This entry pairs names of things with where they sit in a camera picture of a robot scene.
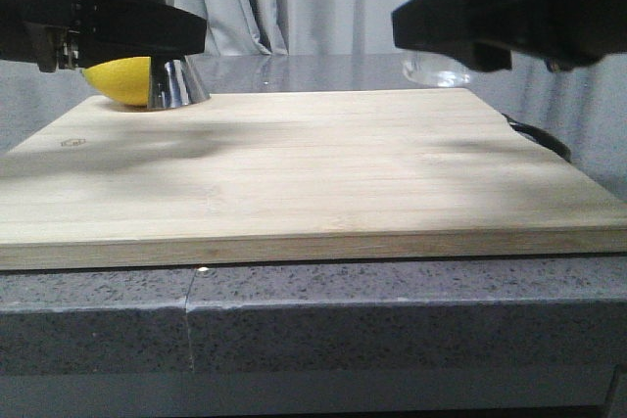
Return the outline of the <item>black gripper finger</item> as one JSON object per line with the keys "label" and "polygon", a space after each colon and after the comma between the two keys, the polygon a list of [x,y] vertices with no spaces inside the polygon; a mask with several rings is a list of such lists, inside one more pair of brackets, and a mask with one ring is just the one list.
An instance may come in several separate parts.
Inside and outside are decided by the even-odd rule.
{"label": "black gripper finger", "polygon": [[80,0],[78,63],[198,54],[206,31],[203,18],[158,0]]}
{"label": "black gripper finger", "polygon": [[472,24],[478,12],[472,0],[409,0],[391,14],[394,44],[448,57],[474,71],[509,70],[510,51],[480,41]]}

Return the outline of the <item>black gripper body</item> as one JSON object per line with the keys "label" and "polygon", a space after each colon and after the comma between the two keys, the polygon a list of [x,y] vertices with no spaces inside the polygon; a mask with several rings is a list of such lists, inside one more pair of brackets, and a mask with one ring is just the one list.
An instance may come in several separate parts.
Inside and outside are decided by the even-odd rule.
{"label": "black gripper body", "polygon": [[469,14],[478,43],[562,69],[626,51],[626,0],[469,0]]}
{"label": "black gripper body", "polygon": [[42,72],[82,66],[80,0],[1,0],[1,59]]}

